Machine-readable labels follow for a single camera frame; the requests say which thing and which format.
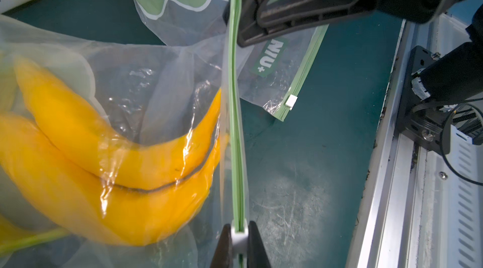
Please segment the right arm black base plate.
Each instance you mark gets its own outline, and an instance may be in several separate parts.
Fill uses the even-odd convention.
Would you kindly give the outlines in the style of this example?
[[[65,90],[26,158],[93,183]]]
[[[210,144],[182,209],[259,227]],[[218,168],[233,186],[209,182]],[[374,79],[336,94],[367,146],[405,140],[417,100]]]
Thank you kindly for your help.
[[[402,93],[398,131],[426,150],[447,155],[450,111],[482,93],[482,47],[466,42],[435,60],[429,50],[416,46]]]

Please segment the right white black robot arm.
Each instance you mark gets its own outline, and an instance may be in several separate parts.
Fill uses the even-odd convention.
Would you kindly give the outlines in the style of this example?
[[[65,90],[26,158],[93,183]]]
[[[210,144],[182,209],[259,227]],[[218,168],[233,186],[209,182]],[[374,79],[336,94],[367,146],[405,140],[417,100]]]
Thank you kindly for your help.
[[[424,24],[464,0],[236,0],[224,20],[238,20],[237,42],[247,47],[287,33],[351,20],[375,11]],[[482,92],[482,10],[467,27],[470,40],[413,80],[421,99],[456,104]]]

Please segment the clear zip bag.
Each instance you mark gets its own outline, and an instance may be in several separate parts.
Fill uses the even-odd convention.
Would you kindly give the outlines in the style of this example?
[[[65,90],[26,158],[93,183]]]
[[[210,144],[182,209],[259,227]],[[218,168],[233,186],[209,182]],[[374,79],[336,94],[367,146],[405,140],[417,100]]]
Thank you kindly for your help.
[[[2,15],[1,266],[210,267],[232,221],[225,45],[163,45],[132,0]]]

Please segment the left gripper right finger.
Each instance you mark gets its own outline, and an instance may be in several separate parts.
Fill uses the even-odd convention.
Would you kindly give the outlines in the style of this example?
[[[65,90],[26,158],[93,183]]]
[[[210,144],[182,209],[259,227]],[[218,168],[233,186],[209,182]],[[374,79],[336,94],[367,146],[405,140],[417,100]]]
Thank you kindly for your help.
[[[251,221],[248,227],[247,267],[271,268],[270,260],[266,253],[257,224],[254,221]]]

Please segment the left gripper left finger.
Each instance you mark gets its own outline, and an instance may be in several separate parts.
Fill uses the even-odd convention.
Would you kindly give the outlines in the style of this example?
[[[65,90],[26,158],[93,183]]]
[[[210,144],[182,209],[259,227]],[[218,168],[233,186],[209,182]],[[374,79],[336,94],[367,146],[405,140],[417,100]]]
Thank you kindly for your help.
[[[221,235],[211,260],[210,268],[233,267],[233,240],[231,238],[231,225],[223,226]]]

